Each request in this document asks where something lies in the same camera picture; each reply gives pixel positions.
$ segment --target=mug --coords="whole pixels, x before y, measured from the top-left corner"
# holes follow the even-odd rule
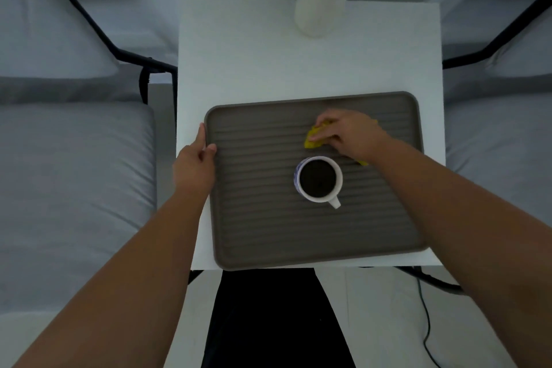
[[[305,167],[305,165],[308,162],[312,162],[313,160],[323,160],[324,162],[329,163],[333,170],[336,173],[336,184],[332,191],[323,197],[317,198],[310,196],[307,194],[303,188],[301,187],[301,183],[299,181],[299,176],[301,175],[301,170]],[[301,161],[297,167],[295,168],[295,173],[293,175],[293,184],[295,185],[295,189],[305,198],[307,198],[309,201],[312,202],[329,202],[329,204],[334,208],[341,207],[341,203],[339,199],[337,199],[337,194],[340,192],[342,186],[343,186],[343,173],[341,172],[341,168],[339,165],[332,159],[326,156],[314,156],[314,157],[307,157],[305,160]]]

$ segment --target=yellow cloth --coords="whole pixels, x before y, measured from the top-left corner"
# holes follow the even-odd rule
[[[326,127],[329,124],[328,121],[322,122],[320,127],[313,127],[310,129],[310,131],[307,133],[307,138],[305,138],[305,148],[306,149],[315,149],[317,147],[320,147],[321,145],[326,144],[326,140],[318,140],[318,141],[309,141],[309,138],[312,137],[314,134],[316,134],[318,131],[320,131],[322,128]],[[368,166],[368,163],[363,162],[362,160],[357,160],[359,164],[362,166]]]

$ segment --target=black coffee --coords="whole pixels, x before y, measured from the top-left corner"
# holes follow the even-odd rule
[[[313,160],[301,169],[299,183],[310,196],[321,198],[328,195],[336,185],[336,171],[324,160]]]

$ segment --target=person's leg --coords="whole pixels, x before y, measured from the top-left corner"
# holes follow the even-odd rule
[[[202,368],[354,367],[314,269],[224,272]]]

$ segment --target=white floor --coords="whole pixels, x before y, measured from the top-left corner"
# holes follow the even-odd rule
[[[169,85],[152,85],[156,113],[158,200],[172,192],[174,117]],[[453,281],[442,267],[424,271]],[[189,287],[166,367],[199,367],[221,271],[205,271]],[[395,268],[317,270],[357,367],[432,367],[422,339],[427,329],[416,281]],[[443,368],[514,367],[491,327],[467,297],[424,285],[431,315],[428,341]],[[54,313],[0,317],[0,368],[10,367]]]

